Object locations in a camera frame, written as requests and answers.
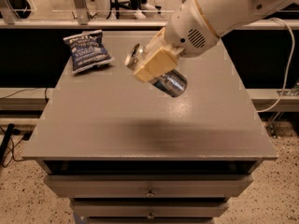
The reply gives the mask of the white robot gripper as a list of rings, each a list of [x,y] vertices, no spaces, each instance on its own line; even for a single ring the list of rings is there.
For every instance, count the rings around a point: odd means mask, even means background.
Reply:
[[[183,49],[183,57],[197,57],[216,46],[219,40],[197,0],[186,0],[145,50],[134,47],[132,56],[137,59],[137,65],[133,75],[141,82],[149,82],[177,67],[178,57],[170,51],[172,46]]]

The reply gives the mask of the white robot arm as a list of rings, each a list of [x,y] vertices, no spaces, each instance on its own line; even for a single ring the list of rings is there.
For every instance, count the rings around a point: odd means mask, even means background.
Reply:
[[[197,57],[234,29],[265,18],[298,0],[186,0],[144,48],[134,69],[141,82],[178,65],[180,57]]]

